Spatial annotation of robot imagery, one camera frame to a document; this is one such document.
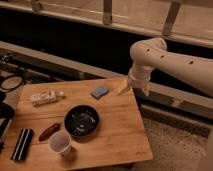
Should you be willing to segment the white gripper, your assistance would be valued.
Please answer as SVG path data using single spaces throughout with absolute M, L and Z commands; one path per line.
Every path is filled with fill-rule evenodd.
M 145 96 L 149 96 L 149 80 L 150 71 L 146 69 L 130 69 L 128 73 L 128 81 L 124 80 L 117 89 L 117 94 L 128 91 L 130 86 L 133 88 L 140 88 Z

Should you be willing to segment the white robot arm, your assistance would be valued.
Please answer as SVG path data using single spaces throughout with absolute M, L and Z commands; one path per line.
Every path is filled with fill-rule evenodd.
M 159 37 L 135 42 L 130 57 L 133 64 L 118 94 L 140 88 L 148 96 L 151 72 L 158 69 L 213 97 L 213 59 L 168 52 L 165 40 Z

